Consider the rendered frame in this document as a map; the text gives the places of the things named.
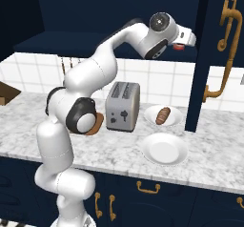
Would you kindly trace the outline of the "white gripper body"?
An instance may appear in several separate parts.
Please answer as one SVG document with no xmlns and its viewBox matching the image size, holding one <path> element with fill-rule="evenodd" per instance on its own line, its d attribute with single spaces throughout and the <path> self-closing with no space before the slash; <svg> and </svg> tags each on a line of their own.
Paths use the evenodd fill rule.
<svg viewBox="0 0 244 227">
<path fill-rule="evenodd" d="M 196 43 L 196 36 L 191 29 L 187 29 L 187 45 L 194 46 Z"/>
</svg>

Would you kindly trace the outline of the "navy cabinet door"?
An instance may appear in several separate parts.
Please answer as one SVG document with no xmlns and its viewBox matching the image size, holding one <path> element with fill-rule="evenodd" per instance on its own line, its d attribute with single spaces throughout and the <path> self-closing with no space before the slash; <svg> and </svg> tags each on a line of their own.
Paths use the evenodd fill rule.
<svg viewBox="0 0 244 227">
<path fill-rule="evenodd" d="M 232 29 L 228 38 L 227 47 L 223 52 L 217 50 L 217 43 L 225 36 L 225 30 L 228 20 L 220 26 L 219 21 L 225 0 L 199 0 L 198 11 L 196 16 L 195 30 L 197 39 L 197 58 L 193 74 L 193 84 L 189 101 L 188 113 L 186 118 L 185 130 L 195 132 L 202 99 L 209 76 L 211 66 L 223 67 L 229 56 L 229 50 L 234 38 L 237 21 L 234 20 Z M 233 67 L 244 68 L 244 0 L 237 0 L 236 8 L 242 13 L 243 22 L 238 46 L 233 62 Z M 220 90 L 221 83 L 216 89 L 209 87 L 211 92 Z"/>
<path fill-rule="evenodd" d="M 105 204 L 105 177 L 102 173 L 90 171 L 90 174 L 95 178 L 95 190 L 91 197 L 84 201 L 84 205 L 86 207 L 87 212 L 93 218 L 96 223 L 96 227 L 107 227 L 107 217 L 106 217 L 106 204 Z M 103 212 L 103 216 L 101 218 L 97 218 L 95 214 L 95 198 L 94 194 L 98 192 L 101 197 L 98 199 L 99 209 Z"/>
<path fill-rule="evenodd" d="M 0 62 L 15 52 L 37 52 L 44 31 L 39 0 L 0 0 Z"/>
<path fill-rule="evenodd" d="M 105 192 L 106 192 L 106 205 L 108 210 L 108 225 L 109 227 L 121 227 L 122 213 L 121 205 L 122 199 L 119 192 L 119 186 L 117 184 L 117 175 L 106 174 L 105 176 Z M 109 196 L 115 196 L 115 202 L 113 203 L 113 211 L 116 213 L 116 219 L 111 221 L 110 219 L 110 200 Z"/>
</svg>

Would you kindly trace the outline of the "brown croissant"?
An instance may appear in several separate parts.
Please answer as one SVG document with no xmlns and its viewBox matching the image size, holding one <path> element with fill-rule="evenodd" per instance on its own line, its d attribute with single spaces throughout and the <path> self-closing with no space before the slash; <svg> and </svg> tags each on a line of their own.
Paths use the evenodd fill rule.
<svg viewBox="0 0 244 227">
<path fill-rule="evenodd" d="M 161 109 L 158 112 L 157 117 L 155 119 L 155 123 L 157 125 L 164 124 L 166 122 L 166 120 L 168 119 L 170 113 L 171 113 L 171 109 L 169 107 L 164 107 L 163 109 Z"/>
</svg>

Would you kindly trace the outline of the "wooden cutting board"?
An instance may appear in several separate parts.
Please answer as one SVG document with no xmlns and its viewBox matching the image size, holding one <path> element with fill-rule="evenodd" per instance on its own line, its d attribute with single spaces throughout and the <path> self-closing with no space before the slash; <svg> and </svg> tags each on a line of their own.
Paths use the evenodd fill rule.
<svg viewBox="0 0 244 227">
<path fill-rule="evenodd" d="M 104 115 L 102 113 L 97 113 L 96 114 L 96 122 L 94 126 L 87 132 L 85 135 L 94 135 L 96 134 L 99 130 L 104 121 Z"/>
</svg>

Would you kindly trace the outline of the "navy lower cabinet door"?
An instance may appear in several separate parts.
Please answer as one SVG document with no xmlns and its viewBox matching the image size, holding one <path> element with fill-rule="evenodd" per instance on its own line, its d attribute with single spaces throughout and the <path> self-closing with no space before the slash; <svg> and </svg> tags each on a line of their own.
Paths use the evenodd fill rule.
<svg viewBox="0 0 244 227">
<path fill-rule="evenodd" d="M 107 227 L 107 217 L 106 217 L 106 204 L 105 204 L 105 177 L 102 173 L 90 171 L 90 174 L 95 178 L 95 190 L 91 197 L 84 201 L 84 205 L 86 207 L 87 212 L 93 218 L 96 223 L 96 227 Z M 103 216 L 101 218 L 97 218 L 95 214 L 95 198 L 94 194 L 98 192 L 101 197 L 98 199 L 99 209 L 103 212 Z"/>
<path fill-rule="evenodd" d="M 106 174 L 105 176 L 105 192 L 106 192 L 106 205 L 108 210 L 108 225 L 109 227 L 121 227 L 122 213 L 121 205 L 122 199 L 119 192 L 119 186 L 117 184 L 117 175 Z M 116 219 L 111 221 L 110 219 L 110 200 L 109 196 L 115 196 L 115 202 L 113 203 L 113 211 L 116 213 Z"/>
</svg>

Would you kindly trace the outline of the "white plate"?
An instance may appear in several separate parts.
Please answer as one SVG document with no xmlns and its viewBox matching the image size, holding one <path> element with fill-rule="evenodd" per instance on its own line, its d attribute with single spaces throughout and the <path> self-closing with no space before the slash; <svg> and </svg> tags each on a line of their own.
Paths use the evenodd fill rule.
<svg viewBox="0 0 244 227">
<path fill-rule="evenodd" d="M 141 145 L 143 155 L 152 163 L 176 166 L 188 157 L 188 144 L 181 138 L 165 133 L 146 136 Z"/>
<path fill-rule="evenodd" d="M 157 115 L 163 108 L 165 108 L 165 105 L 150 106 L 144 112 L 145 119 L 149 123 L 156 125 L 155 120 L 157 118 Z M 161 124 L 161 127 L 176 126 L 183 120 L 183 114 L 177 108 L 169 106 L 169 109 L 171 110 L 171 112 L 169 113 L 169 116 L 167 117 L 166 121 L 163 124 Z"/>
</svg>

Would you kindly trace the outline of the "silver toaster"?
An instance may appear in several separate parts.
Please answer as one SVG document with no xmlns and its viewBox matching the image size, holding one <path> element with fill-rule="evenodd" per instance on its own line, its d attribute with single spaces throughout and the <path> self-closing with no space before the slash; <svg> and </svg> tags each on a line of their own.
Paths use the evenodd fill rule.
<svg viewBox="0 0 244 227">
<path fill-rule="evenodd" d="M 140 108 L 140 85 L 114 82 L 105 103 L 106 127 L 109 130 L 132 132 Z"/>
</svg>

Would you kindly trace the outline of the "brown hanging tools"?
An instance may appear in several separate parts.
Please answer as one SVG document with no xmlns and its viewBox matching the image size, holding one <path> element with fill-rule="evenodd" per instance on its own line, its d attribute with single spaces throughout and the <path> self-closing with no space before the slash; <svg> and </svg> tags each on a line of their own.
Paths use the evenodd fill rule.
<svg viewBox="0 0 244 227">
<path fill-rule="evenodd" d="M 69 69 L 80 64 L 83 59 L 80 57 L 60 57 L 62 73 L 66 73 Z"/>
</svg>

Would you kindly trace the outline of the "navy drawer front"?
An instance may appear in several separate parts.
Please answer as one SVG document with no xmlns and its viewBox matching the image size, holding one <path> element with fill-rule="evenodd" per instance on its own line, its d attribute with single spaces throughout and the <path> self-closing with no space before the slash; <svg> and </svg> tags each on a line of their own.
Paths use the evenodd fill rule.
<svg viewBox="0 0 244 227">
<path fill-rule="evenodd" d="M 244 227 L 244 195 L 198 189 L 189 227 Z"/>
<path fill-rule="evenodd" d="M 141 193 L 142 189 L 161 189 L 157 195 Z M 121 176 L 119 179 L 123 207 L 123 227 L 188 227 L 192 214 L 196 190 L 192 187 L 171 183 Z"/>
</svg>

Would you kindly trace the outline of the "brown open box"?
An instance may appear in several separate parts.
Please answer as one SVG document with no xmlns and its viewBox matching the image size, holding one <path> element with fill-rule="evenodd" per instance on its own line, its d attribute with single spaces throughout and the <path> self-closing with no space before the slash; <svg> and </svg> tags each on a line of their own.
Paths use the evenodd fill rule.
<svg viewBox="0 0 244 227">
<path fill-rule="evenodd" d="M 0 105 L 7 105 L 20 91 L 0 81 Z"/>
</svg>

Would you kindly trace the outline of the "navy drawer stack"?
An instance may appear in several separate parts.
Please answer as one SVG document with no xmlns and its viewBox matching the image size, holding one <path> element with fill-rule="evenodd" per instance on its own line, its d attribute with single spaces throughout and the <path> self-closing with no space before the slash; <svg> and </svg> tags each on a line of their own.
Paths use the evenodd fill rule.
<svg viewBox="0 0 244 227">
<path fill-rule="evenodd" d="M 34 183 L 39 162 L 0 156 L 0 217 L 50 227 L 58 217 L 56 195 Z"/>
</svg>

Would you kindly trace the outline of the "navy wall cabinet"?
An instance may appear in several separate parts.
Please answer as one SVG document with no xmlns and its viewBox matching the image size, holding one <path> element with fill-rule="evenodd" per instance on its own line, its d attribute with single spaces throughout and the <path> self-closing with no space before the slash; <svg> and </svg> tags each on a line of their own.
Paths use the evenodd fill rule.
<svg viewBox="0 0 244 227">
<path fill-rule="evenodd" d="M 24 39 L 18 52 L 89 57 L 108 35 L 134 18 L 148 23 L 159 11 L 195 28 L 200 0 L 15 0 L 23 6 Z"/>
</svg>

